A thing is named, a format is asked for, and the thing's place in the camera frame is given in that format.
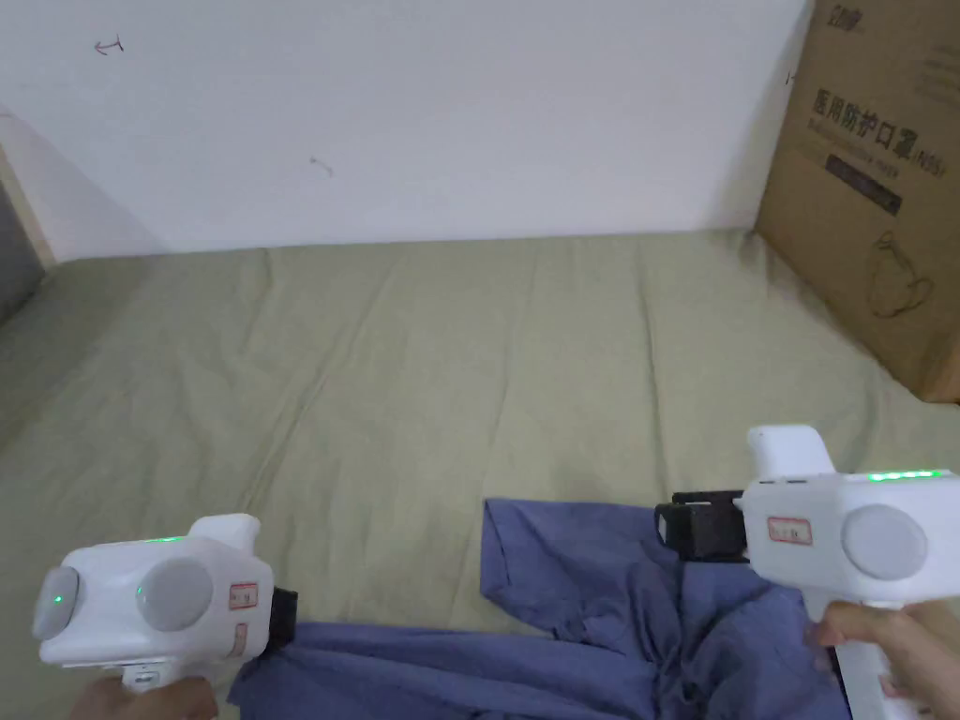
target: white handheld controller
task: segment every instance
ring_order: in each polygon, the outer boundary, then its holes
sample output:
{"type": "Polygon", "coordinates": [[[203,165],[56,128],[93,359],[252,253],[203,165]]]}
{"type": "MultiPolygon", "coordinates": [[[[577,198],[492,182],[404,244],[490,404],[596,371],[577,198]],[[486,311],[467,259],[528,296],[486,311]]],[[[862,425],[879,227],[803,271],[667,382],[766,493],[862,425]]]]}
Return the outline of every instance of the white handheld controller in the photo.
{"type": "Polygon", "coordinates": [[[253,554],[259,529],[249,515],[209,516],[183,537],[74,550],[36,602],[40,659],[122,667],[123,684],[143,692],[260,655],[274,573],[253,554]]]}
{"type": "MultiPolygon", "coordinates": [[[[756,480],[736,500],[757,575],[799,588],[810,619],[833,600],[898,609],[960,594],[960,478],[945,469],[837,472],[812,427],[754,428],[756,480]]],[[[836,648],[853,720],[914,720],[886,697],[875,645],[836,648]]]]}

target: gray circular button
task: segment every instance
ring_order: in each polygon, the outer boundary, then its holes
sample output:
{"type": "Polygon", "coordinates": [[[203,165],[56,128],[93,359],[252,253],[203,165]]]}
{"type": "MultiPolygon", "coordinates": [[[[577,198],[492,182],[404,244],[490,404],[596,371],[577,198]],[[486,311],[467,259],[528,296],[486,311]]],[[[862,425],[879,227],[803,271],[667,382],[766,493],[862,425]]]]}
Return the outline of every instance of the gray circular button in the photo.
{"type": "Polygon", "coordinates": [[[34,609],[34,637],[49,640],[70,623],[80,591],[80,574],[61,565],[47,573],[34,609]]]}
{"type": "Polygon", "coordinates": [[[201,618],[213,597],[213,581],[196,560],[175,558],[151,568],[136,590],[140,614],[154,630],[185,630],[201,618]]]}
{"type": "Polygon", "coordinates": [[[844,520],[844,552],[858,570],[878,580],[902,580],[926,560],[926,534],[902,510],[866,505],[844,520]]]}

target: wall mark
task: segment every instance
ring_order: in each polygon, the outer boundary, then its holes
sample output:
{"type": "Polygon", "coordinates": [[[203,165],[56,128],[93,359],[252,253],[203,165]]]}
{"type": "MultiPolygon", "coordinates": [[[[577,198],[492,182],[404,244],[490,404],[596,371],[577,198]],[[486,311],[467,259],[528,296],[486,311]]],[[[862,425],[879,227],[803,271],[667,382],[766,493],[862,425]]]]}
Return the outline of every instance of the wall mark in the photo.
{"type": "Polygon", "coordinates": [[[329,176],[333,177],[333,168],[330,167],[329,165],[327,165],[325,162],[323,162],[323,161],[322,161],[321,159],[319,159],[318,157],[316,157],[316,156],[310,156],[310,164],[311,164],[311,165],[320,165],[322,168],[324,168],[324,170],[326,170],[326,173],[327,173],[329,176]]]}
{"type": "Polygon", "coordinates": [[[102,45],[102,44],[100,43],[100,41],[98,40],[98,41],[97,41],[97,44],[93,46],[93,49],[96,50],[96,51],[97,51],[98,53],[100,53],[101,55],[106,55],[107,53],[105,53],[104,51],[105,51],[105,50],[108,50],[108,49],[111,48],[111,47],[118,47],[118,48],[120,48],[120,52],[121,52],[121,53],[124,52],[123,45],[120,44],[120,34],[119,34],[119,33],[117,33],[117,39],[116,39],[115,42],[112,42],[110,45],[102,45]]]}

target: controller handle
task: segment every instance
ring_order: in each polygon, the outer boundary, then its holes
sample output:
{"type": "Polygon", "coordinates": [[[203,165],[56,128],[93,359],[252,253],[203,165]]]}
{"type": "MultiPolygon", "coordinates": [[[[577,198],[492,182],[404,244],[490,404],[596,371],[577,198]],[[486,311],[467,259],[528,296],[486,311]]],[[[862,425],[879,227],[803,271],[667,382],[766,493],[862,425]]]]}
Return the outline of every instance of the controller handle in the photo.
{"type": "MultiPolygon", "coordinates": [[[[823,592],[802,591],[806,613],[814,622],[824,618],[831,600],[823,592]]],[[[875,608],[899,610],[898,603],[864,603],[875,608]]],[[[918,720],[923,705],[914,700],[888,698],[883,694],[880,678],[890,675],[890,661],[879,645],[869,642],[846,642],[834,648],[840,664],[840,675],[847,705],[853,720],[918,720]]]]}

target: cardboard box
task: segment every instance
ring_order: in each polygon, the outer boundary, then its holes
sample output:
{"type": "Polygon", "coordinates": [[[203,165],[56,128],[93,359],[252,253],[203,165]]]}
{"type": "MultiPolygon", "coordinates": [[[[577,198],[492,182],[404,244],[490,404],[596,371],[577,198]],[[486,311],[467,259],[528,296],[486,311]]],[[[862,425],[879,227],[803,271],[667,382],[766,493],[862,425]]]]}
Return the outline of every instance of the cardboard box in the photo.
{"type": "Polygon", "coordinates": [[[960,400],[960,2],[818,2],[757,231],[893,376],[960,400]]]}

